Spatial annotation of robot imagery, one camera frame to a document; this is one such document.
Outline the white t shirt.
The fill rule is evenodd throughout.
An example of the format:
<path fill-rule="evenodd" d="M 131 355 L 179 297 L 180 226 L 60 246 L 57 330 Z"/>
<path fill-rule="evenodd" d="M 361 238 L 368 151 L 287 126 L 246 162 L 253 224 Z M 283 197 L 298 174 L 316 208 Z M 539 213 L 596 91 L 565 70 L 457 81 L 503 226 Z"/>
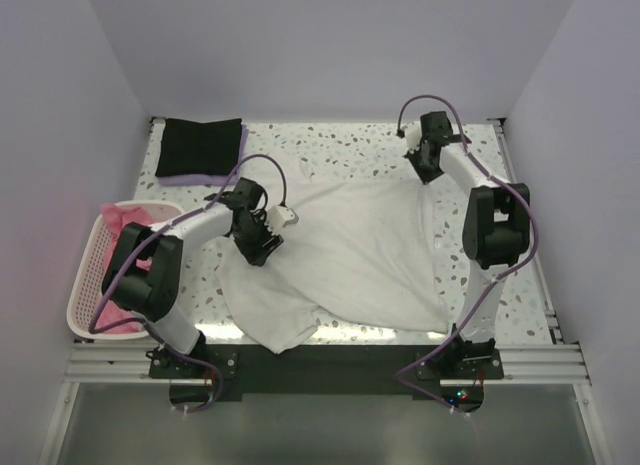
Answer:
<path fill-rule="evenodd" d="M 430 188 L 417 180 L 329 182 L 298 159 L 277 160 L 283 178 L 263 160 L 242 174 L 285 195 L 297 223 L 261 267 L 228 241 L 216 272 L 239 329 L 276 354 L 312 336 L 321 312 L 366 326 L 447 332 Z"/>

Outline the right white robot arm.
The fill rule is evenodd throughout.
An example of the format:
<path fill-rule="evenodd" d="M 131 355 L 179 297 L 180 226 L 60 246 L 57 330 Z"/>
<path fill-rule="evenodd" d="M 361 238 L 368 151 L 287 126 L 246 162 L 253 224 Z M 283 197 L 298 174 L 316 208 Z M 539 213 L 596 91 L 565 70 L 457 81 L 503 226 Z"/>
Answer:
<path fill-rule="evenodd" d="M 463 133 L 444 111 L 430 112 L 404 131 L 405 158 L 424 184 L 449 176 L 467 197 L 463 251 L 470 261 L 463 309 L 446 346 L 421 364 L 441 378 L 467 378 L 491 364 L 496 318 L 507 274 L 530 245 L 530 192 L 509 184 L 471 157 Z"/>

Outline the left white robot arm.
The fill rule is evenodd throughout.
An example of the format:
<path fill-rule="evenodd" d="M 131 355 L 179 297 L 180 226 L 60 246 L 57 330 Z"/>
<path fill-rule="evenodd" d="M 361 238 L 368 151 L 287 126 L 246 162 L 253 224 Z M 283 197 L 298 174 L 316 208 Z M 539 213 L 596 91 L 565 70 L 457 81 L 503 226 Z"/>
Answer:
<path fill-rule="evenodd" d="M 116 243 L 102 282 L 104 308 L 112 301 L 165 347 L 171 363 L 185 377 L 200 375 L 207 365 L 205 338 L 177 305 L 181 274 L 188 255 L 218 237 L 229 237 L 241 257 L 262 266 L 282 243 L 280 232 L 297 216 L 284 202 L 267 209 L 266 190 L 239 179 L 231 191 L 218 192 L 199 208 L 153 225 L 132 222 Z"/>

